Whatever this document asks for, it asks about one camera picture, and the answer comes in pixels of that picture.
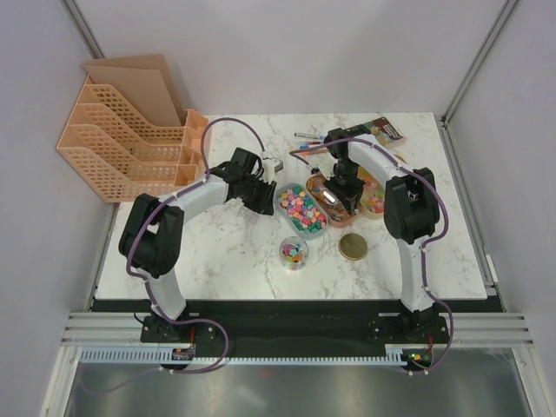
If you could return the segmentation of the silver metal scoop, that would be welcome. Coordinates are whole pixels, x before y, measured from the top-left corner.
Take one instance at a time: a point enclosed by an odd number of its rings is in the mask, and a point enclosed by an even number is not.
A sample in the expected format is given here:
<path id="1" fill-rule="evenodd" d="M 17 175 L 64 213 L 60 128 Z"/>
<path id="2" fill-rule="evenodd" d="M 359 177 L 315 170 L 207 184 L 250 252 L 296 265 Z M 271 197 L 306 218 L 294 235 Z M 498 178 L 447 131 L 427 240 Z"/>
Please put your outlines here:
<path id="1" fill-rule="evenodd" d="M 322 189 L 321 195 L 323 201 L 329 206 L 335 206 L 340 203 L 340 200 L 328 189 Z"/>

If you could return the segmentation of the gold jar lid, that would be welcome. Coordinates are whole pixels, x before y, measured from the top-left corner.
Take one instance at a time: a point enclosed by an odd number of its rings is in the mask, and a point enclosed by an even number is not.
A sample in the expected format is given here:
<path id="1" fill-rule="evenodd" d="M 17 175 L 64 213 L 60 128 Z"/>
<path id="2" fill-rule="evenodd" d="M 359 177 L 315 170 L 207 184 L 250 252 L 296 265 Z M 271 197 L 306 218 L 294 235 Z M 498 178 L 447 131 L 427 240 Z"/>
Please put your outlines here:
<path id="1" fill-rule="evenodd" d="M 339 251 L 347 260 L 361 260 L 368 251 L 367 241 L 362 235 L 356 233 L 345 234 L 339 240 Z"/>

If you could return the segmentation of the clear glass jar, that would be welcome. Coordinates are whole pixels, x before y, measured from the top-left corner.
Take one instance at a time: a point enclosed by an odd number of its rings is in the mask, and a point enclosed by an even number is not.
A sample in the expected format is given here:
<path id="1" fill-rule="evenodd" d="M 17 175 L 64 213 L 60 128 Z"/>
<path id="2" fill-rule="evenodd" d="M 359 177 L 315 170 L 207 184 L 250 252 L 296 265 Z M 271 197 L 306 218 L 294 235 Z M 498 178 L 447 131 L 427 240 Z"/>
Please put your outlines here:
<path id="1" fill-rule="evenodd" d="M 291 271 L 299 270 L 305 266 L 308 253 L 307 243 L 297 236 L 284 239 L 278 249 L 279 259 L 283 266 Z"/>

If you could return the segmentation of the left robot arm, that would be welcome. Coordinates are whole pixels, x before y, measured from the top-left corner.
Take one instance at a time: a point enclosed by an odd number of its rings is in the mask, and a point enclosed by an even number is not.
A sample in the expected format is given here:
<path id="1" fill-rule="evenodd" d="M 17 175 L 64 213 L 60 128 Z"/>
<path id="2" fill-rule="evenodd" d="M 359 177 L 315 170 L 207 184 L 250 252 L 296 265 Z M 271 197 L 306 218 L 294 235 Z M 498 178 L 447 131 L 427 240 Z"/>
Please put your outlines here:
<path id="1" fill-rule="evenodd" d="M 279 159 L 238 148 L 229 161 L 209 169 L 184 189 L 162 197 L 141 194 L 135 199 L 118 250 L 126 259 L 127 274 L 143 281 L 151 309 L 162 317 L 161 332 L 171 341 L 183 341 L 191 329 L 189 318 L 182 315 L 187 302 L 175 273 L 184 225 L 234 199 L 256 214 L 272 216 L 275 174 L 282 169 Z"/>

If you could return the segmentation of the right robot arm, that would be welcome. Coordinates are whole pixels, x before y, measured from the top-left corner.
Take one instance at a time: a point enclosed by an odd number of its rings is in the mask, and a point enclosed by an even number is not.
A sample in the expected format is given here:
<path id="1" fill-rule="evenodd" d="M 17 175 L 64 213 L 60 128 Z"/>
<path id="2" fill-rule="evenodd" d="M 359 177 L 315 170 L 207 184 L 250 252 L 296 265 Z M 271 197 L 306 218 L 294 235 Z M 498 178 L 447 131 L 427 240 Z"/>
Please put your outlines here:
<path id="1" fill-rule="evenodd" d="M 403 305 L 398 331 L 406 341 L 419 341 L 435 320 L 434 298 L 427 284 L 427 244 L 440 214 L 445 211 L 438 201 L 433 172 L 412 169 L 381 146 L 363 126 L 333 129 L 324 143 L 336 163 L 325 186 L 349 213 L 357 209 L 364 190 L 358 177 L 363 167 L 384 188 L 384 213 L 388 233 L 396 240 L 400 254 Z"/>

